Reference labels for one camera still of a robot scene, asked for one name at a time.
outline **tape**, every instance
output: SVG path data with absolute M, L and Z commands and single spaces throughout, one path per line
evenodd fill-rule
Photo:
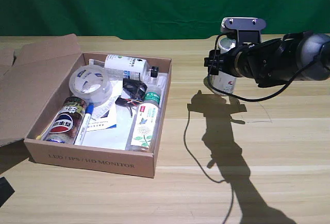
M 99 106 L 111 96 L 112 86 L 104 68 L 96 65 L 80 67 L 70 77 L 72 93 L 88 104 Z

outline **white can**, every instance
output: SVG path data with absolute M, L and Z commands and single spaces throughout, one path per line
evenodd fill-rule
M 104 68 L 110 77 L 130 78 L 141 81 L 147 73 L 148 65 L 145 59 L 122 55 L 108 55 Z
M 230 38 L 223 38 L 218 43 L 218 48 L 220 49 L 220 53 L 226 53 L 232 48 L 236 46 L 236 40 Z M 224 92 L 234 93 L 236 77 L 226 74 L 224 72 L 219 71 L 219 75 L 211 75 L 211 83 L 212 85 Z M 226 96 L 218 91 L 212 89 L 215 94 Z

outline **black bottle cap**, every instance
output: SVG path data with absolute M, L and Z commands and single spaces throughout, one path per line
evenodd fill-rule
M 150 76 L 152 78 L 157 78 L 158 76 L 158 71 L 159 71 L 159 68 L 158 67 L 151 67 L 151 70 L 150 70 Z

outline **box lid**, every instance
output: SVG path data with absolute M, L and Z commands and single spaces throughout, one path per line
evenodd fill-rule
M 28 135 L 80 55 L 74 34 L 23 46 L 0 81 L 0 147 Z

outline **blue marker cap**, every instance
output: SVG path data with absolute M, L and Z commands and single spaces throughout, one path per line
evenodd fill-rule
M 88 105 L 88 107 L 86 109 L 86 113 L 87 114 L 93 114 L 93 110 L 94 110 L 94 105 L 90 104 L 90 105 Z

